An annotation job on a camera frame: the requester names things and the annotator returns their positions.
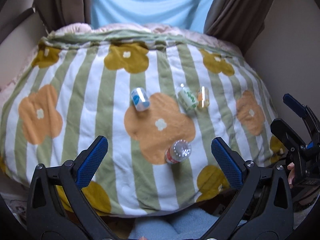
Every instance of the clear plastic bottle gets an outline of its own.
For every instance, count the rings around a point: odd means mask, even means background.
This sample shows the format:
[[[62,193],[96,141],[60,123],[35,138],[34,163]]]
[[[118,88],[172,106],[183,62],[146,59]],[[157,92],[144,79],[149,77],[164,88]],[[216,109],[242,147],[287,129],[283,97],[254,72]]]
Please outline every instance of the clear plastic bottle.
[[[137,111],[141,112],[150,107],[150,101],[143,88],[135,88],[131,92],[131,98]]]
[[[166,150],[164,159],[169,164],[180,163],[191,154],[191,145],[186,140],[179,140],[172,144],[172,146]]]
[[[209,106],[209,90],[206,87],[201,87],[199,89],[197,98],[199,101],[198,108],[203,109]]]

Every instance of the bed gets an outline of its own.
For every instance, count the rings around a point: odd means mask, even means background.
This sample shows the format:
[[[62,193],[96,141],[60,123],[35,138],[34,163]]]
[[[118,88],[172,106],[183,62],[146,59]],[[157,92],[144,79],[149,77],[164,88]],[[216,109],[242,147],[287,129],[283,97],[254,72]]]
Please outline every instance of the bed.
[[[285,149],[270,132],[277,114],[265,84],[237,46],[202,33],[211,0],[198,0],[197,9],[190,4],[183,18],[155,20],[161,24],[144,23],[148,7],[121,18],[129,1],[107,16],[98,5],[112,1],[94,1],[91,26],[68,25],[39,43],[45,36],[39,16],[24,22],[41,31],[22,46],[34,48],[0,87],[1,168],[9,178],[27,189],[38,163],[61,165],[104,135],[108,154],[83,192],[99,215],[132,218],[177,212],[228,189],[210,153],[216,136],[260,166],[279,160]],[[181,20],[189,14],[194,21]],[[181,83],[194,93],[207,87],[209,108],[186,113],[175,91]],[[148,117],[130,101],[137,86],[150,98]],[[192,155],[170,166],[164,151],[180,138],[190,141]]]

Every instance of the plastic bottle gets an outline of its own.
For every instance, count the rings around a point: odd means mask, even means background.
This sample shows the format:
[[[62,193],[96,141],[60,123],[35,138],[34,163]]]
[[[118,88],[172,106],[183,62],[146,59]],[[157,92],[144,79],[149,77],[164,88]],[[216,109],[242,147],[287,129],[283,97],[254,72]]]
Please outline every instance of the plastic bottle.
[[[199,104],[196,96],[192,93],[190,88],[181,84],[179,88],[176,89],[178,94],[178,100],[186,111],[195,109]]]
[[[198,91],[197,95],[199,104],[198,108],[207,108],[210,104],[210,99],[209,99],[209,90],[206,87],[201,87]]]
[[[179,140],[172,144],[172,146],[166,150],[164,159],[169,164],[180,163],[191,154],[191,145],[186,140]]]
[[[137,111],[145,111],[150,107],[150,101],[143,88],[135,88],[131,92],[131,99]]]

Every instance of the blanket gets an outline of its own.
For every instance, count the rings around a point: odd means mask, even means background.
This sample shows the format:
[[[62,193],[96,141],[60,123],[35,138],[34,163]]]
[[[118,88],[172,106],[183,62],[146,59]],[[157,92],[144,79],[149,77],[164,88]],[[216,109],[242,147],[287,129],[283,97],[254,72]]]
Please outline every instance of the blanket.
[[[176,94],[182,83],[194,93],[207,87],[209,107],[186,113]],[[147,92],[147,111],[132,105],[136,87]],[[108,153],[82,190],[93,208],[164,215],[229,187],[211,153],[217,136],[245,160],[269,165],[280,150],[269,127],[275,117],[264,83],[232,49],[156,31],[53,32],[3,106],[0,152],[6,174],[29,185],[38,163],[74,160],[103,135]],[[190,158],[167,164],[164,152],[179,139],[190,142]]]

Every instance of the person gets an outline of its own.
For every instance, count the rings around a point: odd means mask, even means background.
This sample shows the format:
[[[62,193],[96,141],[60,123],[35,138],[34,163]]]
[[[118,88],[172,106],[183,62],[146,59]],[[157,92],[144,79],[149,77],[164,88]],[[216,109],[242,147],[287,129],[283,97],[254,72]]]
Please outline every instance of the person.
[[[290,174],[288,182],[293,188],[292,180],[295,176],[294,163],[288,165]],[[311,206],[316,202],[319,191],[306,199],[294,203],[294,228],[306,217]],[[200,238],[219,217],[208,214],[199,207],[191,206],[177,213],[164,217],[140,217],[135,220],[134,227],[129,235],[130,239],[139,240],[180,240]]]

